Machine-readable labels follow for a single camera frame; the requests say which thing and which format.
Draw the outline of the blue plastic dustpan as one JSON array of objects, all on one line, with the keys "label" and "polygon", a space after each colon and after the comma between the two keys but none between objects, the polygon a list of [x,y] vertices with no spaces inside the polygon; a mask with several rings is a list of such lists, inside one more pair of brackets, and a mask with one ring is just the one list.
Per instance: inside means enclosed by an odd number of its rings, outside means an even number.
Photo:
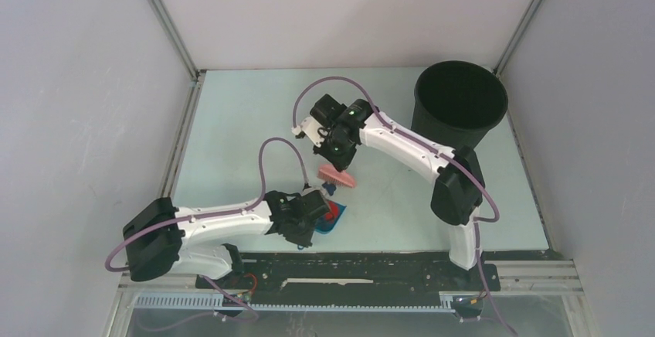
[{"label": "blue plastic dustpan", "polygon": [[337,225],[339,219],[343,216],[346,206],[334,201],[327,201],[330,210],[317,219],[314,231],[321,234],[330,233]]}]

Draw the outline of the pink hand brush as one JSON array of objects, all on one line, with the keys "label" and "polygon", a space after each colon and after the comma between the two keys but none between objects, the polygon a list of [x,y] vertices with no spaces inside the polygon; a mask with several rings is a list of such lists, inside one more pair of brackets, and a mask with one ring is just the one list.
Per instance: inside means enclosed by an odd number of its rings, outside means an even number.
[{"label": "pink hand brush", "polygon": [[318,168],[317,177],[325,182],[329,182],[336,186],[344,186],[350,189],[356,187],[357,182],[355,178],[347,172],[338,171],[331,164],[323,164]]}]

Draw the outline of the small dark blue paper scrap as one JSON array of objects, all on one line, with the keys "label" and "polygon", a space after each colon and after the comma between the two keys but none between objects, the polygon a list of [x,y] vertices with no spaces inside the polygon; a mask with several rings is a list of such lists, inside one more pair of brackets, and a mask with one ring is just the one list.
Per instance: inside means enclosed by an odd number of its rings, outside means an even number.
[{"label": "small dark blue paper scrap", "polygon": [[324,193],[327,194],[328,196],[333,196],[337,190],[337,186],[330,182],[324,182],[321,185],[321,188],[324,191]]}]

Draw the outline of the black plastic trash bin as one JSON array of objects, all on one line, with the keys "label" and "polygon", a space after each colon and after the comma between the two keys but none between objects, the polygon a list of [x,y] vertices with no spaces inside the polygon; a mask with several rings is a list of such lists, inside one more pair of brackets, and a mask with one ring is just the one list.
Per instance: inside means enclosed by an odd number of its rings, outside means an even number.
[{"label": "black plastic trash bin", "polygon": [[474,63],[449,60],[419,75],[410,129],[455,149],[476,148],[504,118],[507,91],[489,70]]}]

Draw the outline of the red paper scrap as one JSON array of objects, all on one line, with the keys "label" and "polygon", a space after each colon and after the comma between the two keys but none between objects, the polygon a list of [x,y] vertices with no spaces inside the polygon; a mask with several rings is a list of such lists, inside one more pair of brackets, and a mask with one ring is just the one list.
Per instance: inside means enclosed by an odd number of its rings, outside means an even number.
[{"label": "red paper scrap", "polygon": [[330,211],[326,213],[323,218],[326,222],[332,223],[336,220],[339,219],[341,212],[342,212],[342,206],[338,203],[335,203],[331,200],[328,201],[329,209]]}]

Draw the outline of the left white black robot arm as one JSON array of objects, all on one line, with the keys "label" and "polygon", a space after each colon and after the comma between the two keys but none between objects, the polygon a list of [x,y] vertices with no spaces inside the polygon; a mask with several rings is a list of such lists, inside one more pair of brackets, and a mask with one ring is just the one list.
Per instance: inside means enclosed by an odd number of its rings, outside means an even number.
[{"label": "left white black robot arm", "polygon": [[197,274],[234,288],[244,278],[235,237],[276,234],[311,246],[318,220],[331,207],[316,189],[269,191],[250,202],[208,208],[176,207],[158,198],[123,228],[127,268],[134,282],[166,274]]}]

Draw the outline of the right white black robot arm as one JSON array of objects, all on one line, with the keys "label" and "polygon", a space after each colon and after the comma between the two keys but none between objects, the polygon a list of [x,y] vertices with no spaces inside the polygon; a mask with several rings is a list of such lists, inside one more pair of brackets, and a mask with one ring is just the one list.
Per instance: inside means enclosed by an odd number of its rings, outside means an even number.
[{"label": "right white black robot arm", "polygon": [[358,146],[385,153],[422,176],[433,188],[429,207],[448,226],[450,281],[460,289],[471,288],[480,279],[474,219],[483,200],[484,180],[475,152],[456,150],[395,123],[364,99],[350,106],[324,95],[309,116],[295,121],[292,132],[307,137],[314,153],[338,171],[351,164]]}]

